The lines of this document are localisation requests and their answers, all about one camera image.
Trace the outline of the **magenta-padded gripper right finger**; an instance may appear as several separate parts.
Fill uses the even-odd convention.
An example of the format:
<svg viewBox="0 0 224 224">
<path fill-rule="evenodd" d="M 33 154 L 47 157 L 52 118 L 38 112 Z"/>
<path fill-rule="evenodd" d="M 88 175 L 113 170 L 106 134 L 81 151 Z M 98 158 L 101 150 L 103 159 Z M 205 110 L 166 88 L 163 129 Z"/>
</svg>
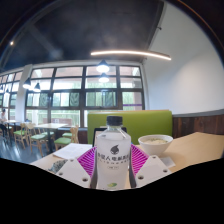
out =
<svg viewBox="0 0 224 224">
<path fill-rule="evenodd" d="M 157 181 L 171 171 L 156 155 L 149 156 L 135 145 L 131 145 L 129 181 L 132 188 L 140 188 Z"/>
</svg>

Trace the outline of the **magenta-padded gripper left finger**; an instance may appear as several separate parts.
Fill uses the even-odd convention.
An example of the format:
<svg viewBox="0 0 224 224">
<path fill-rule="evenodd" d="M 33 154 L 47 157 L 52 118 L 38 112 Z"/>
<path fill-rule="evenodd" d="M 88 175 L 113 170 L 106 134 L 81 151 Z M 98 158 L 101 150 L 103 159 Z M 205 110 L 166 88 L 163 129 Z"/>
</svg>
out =
<svg viewBox="0 0 224 224">
<path fill-rule="evenodd" d="M 95 189 L 95 149 L 88 150 L 78 158 L 69 159 L 56 175 L 81 187 Z"/>
</svg>

